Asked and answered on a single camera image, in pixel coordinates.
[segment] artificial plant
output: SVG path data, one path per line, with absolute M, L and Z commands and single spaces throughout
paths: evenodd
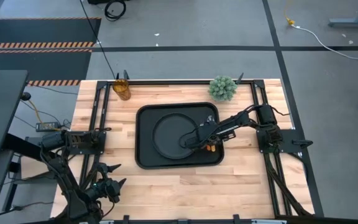
M 209 83 L 209 94 L 215 101 L 230 101 L 237 85 L 230 77 L 218 76 Z

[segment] gray floor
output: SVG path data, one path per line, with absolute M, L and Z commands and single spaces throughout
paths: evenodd
M 306 32 L 289 29 L 283 17 L 283 0 L 269 0 L 280 45 L 317 46 Z M 358 29 L 332 29 L 331 17 L 354 17 L 356 0 L 289 1 L 287 15 L 298 26 L 314 31 L 327 45 L 358 45 Z M 103 16 L 89 6 L 89 16 Z M 0 17 L 83 17 L 78 1 L 5 0 Z M 103 19 L 99 32 L 105 47 L 182 45 L 272 46 L 262 1 L 259 0 L 132 0 L 117 22 Z M 358 57 L 358 52 L 345 52 Z M 332 52 L 284 52 L 295 100 L 310 147 L 318 190 L 327 217 L 358 218 L 358 62 Z M 213 78 L 216 75 L 244 78 L 281 78 L 275 52 L 110 52 L 115 72 L 126 69 L 131 78 Z M 111 78 L 101 53 L 92 53 L 87 79 Z M 77 91 L 77 87 L 54 87 Z M 71 119 L 75 97 L 26 88 L 39 110 L 61 122 Z M 20 105 L 16 115 L 35 124 L 33 111 Z M 45 121 L 53 118 L 42 116 Z M 15 119 L 10 132 L 38 136 Z M 53 198 L 56 185 L 20 186 L 14 204 Z M 20 223 L 48 218 L 51 207 L 37 205 L 0 217 L 0 223 Z

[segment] black plastic tray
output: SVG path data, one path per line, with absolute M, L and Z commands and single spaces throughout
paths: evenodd
M 205 122 L 210 115 L 216 122 L 219 122 L 218 109 L 212 103 L 207 102 L 141 107 L 136 114 L 135 160 L 137 165 L 143 169 L 164 169 L 219 164 L 224 157 L 222 144 L 216 146 L 215 152 L 196 151 L 183 159 L 169 159 L 156 150 L 152 140 L 154 127 L 161 118 L 173 113 L 188 116 L 197 125 Z M 167 132 L 174 133 L 175 127 L 168 129 Z

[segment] butcher block tabletop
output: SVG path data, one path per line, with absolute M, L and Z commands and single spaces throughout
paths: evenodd
M 88 130 L 96 83 L 97 80 L 81 81 L 72 131 Z M 269 104 L 282 113 L 288 113 L 281 81 L 265 79 L 264 83 Z M 224 120 L 253 105 L 250 85 L 238 85 L 237 93 L 228 102 L 213 101 L 208 94 L 208 85 L 132 85 L 130 90 L 132 97 L 128 101 L 120 100 L 113 90 L 109 94 L 105 127 L 112 130 L 107 132 L 105 152 L 100 162 L 109 166 L 122 164 L 109 177 L 115 180 L 126 178 L 127 181 L 121 190 L 121 201 L 115 204 L 105 220 L 122 220 L 124 215 L 129 215 L 131 220 L 232 219 L 233 214 L 239 214 L 241 218 L 274 218 L 264 157 L 259 152 L 256 131 L 252 128 L 236 129 L 237 137 L 224 143 L 224 159 L 216 166 L 145 170 L 135 161 L 135 116 L 142 106 L 210 102 L 218 108 L 220 120 Z M 291 129 L 289 116 L 275 115 L 281 129 Z M 250 118 L 256 119 L 254 112 Z M 302 163 L 288 154 L 280 157 L 287 187 L 302 206 L 313 213 Z M 82 162 L 83 156 L 70 161 L 77 181 Z M 40 172 L 35 171 L 37 169 L 46 170 L 45 165 L 37 161 L 27 160 L 23 166 L 27 166 L 24 177 Z M 280 211 L 284 214 L 278 187 L 276 191 Z M 102 209 L 107 212 L 111 202 L 106 198 L 101 202 Z M 57 216 L 66 204 L 57 187 L 51 217 Z

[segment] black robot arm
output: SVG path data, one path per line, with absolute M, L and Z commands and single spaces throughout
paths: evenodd
M 256 111 L 260 124 L 249 118 L 251 111 Z M 280 128 L 277 126 L 273 109 L 267 104 L 249 106 L 245 110 L 238 112 L 238 114 L 219 123 L 216 123 L 212 116 L 209 116 L 207 121 L 195 130 L 195 136 L 187 139 L 185 136 L 182 136 L 181 139 L 185 139 L 184 146 L 189 149 L 204 149 L 207 145 L 214 146 L 235 138 L 236 133 L 234 130 L 240 127 L 251 127 L 259 131 L 265 131 L 268 137 L 267 141 L 270 144 L 280 144 L 282 141 L 282 135 L 280 134 Z
M 126 179 L 119 182 L 108 177 L 108 173 L 117 169 L 120 164 L 107 166 L 99 163 L 97 167 L 90 170 L 83 185 L 79 186 L 68 165 L 69 148 L 72 147 L 68 139 L 69 132 L 51 134 L 43 138 L 40 144 L 40 158 L 47 165 L 48 170 L 53 172 L 62 194 L 65 196 L 67 206 L 57 217 L 49 220 L 51 223 L 79 223 L 88 222 L 89 224 L 98 224 L 104 213 L 101 209 L 101 197 L 107 197 L 110 202 L 118 203 L 120 189 Z M 89 138 L 82 144 L 97 145 L 97 138 Z M 62 147 L 62 153 L 51 152 L 52 149 Z M 93 177 L 101 174 L 101 178 L 94 184 L 89 185 Z

